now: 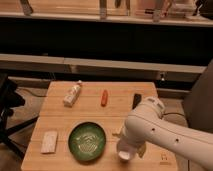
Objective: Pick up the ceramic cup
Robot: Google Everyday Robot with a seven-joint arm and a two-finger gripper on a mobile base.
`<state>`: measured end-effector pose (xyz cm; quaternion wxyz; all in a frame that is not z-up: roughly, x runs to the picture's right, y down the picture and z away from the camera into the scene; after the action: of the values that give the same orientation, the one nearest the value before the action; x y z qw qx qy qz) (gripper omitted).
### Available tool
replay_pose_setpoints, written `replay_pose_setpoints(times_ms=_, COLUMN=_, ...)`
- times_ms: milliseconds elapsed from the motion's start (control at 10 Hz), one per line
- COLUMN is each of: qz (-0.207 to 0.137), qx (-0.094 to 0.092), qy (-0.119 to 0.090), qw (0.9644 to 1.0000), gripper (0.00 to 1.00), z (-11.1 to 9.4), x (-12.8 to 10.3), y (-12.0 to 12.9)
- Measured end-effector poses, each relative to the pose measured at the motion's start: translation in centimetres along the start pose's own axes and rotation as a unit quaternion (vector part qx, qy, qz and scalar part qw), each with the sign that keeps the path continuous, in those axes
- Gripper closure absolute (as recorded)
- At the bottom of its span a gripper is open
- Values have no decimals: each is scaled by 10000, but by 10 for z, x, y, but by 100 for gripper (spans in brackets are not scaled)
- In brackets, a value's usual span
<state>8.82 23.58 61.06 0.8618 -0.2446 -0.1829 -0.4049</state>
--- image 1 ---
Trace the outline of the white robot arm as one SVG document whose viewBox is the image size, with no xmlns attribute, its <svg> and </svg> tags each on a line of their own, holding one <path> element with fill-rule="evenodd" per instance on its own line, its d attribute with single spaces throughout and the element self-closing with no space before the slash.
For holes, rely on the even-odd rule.
<svg viewBox="0 0 213 171">
<path fill-rule="evenodd" d="M 150 142 L 213 171 L 213 134 L 165 121 L 164 113 L 165 106 L 156 97 L 144 98 L 129 112 L 117 143 L 118 156 L 130 161 Z"/>
</svg>

